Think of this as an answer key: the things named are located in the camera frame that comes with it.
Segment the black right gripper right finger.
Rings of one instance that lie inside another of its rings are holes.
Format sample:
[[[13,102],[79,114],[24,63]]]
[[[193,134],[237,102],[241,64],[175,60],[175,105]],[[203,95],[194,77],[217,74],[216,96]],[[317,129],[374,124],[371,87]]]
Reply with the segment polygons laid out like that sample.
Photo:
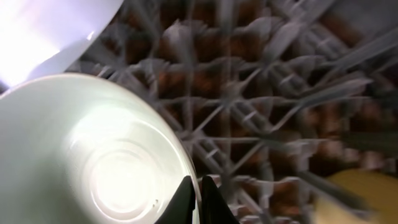
[[[202,178],[201,196],[204,224],[239,224],[210,176]]]

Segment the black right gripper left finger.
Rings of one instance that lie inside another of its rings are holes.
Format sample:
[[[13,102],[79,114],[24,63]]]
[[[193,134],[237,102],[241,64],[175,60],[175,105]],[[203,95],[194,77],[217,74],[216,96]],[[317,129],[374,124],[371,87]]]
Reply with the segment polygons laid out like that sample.
[[[192,224],[196,195],[191,177],[185,176],[155,224]]]

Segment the green bowl with rice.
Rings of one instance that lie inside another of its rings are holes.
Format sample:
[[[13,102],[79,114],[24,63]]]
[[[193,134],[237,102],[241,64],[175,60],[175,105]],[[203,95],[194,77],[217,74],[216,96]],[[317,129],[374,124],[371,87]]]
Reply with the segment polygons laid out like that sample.
[[[76,73],[1,95],[2,223],[155,223],[192,161],[172,128],[129,90]]]

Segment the yellow plastic cup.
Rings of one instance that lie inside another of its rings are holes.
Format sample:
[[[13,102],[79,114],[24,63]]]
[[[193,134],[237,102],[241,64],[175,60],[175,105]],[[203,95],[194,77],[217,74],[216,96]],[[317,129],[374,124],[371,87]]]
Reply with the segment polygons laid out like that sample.
[[[359,169],[344,170],[311,186],[315,224],[397,224],[397,178]]]

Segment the light blue bowl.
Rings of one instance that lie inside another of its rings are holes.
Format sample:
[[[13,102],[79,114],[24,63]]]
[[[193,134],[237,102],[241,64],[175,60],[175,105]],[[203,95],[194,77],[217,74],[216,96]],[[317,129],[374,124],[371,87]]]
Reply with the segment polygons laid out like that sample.
[[[123,0],[1,0],[1,82],[63,73],[98,38]]]

